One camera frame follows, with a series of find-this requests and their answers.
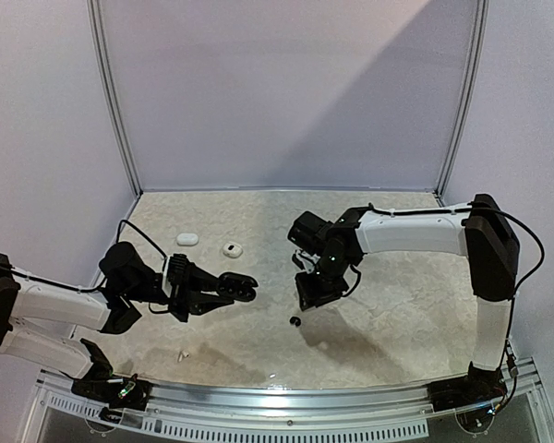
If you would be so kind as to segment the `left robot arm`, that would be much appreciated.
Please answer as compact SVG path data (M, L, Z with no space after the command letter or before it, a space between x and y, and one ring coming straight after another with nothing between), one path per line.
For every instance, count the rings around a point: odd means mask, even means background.
M233 272L214 276L183 254L165 257L155 270L126 241L107 250L99 269L101 284L78 287L18 269L0 253L0 354L55 369L109 401L125 377L114 374L102 350L91 341L57 337L36 320L121 335L139 321L138 303L159 305L160 314L186 322L256 296L255 280Z

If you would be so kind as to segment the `white oval charging case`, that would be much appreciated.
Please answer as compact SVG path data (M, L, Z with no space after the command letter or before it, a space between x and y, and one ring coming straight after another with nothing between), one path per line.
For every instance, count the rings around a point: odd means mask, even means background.
M194 246L199 243L199 236L196 233L180 233L176 236L175 242L180 246Z

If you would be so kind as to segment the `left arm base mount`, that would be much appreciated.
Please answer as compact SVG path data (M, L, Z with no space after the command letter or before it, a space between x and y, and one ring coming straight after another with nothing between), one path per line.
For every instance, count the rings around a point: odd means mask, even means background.
M91 366L82 378L75 378L71 392L89 400L107 403L112 409L145 411L153 385L137 374L131 377L115 375L113 367L98 345L81 339L90 355Z

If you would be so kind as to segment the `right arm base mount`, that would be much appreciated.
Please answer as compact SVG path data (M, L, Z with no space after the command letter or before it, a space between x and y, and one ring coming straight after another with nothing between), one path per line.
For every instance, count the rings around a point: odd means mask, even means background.
M428 399L435 412L502 398L507 393L502 372L480 369L470 363L467 373L427 383Z

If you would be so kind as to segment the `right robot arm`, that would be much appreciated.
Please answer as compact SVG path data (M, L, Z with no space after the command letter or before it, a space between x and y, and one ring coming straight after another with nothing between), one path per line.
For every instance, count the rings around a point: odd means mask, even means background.
M383 210L368 204L346 210L336 221L305 211L288 240L297 250L295 285L302 310L348 296L345 281L364 256L384 252L430 252L466 258L477 299L476 340L459 394L478 402L493 390L510 332L517 294L520 242L494 198L477 194L464 204L436 209Z

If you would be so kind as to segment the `black charging case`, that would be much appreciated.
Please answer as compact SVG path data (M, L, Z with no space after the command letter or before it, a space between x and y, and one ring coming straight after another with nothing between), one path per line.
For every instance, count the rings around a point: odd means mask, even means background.
M257 296L258 282L250 276L225 272L218 277L216 293L239 302L251 302Z

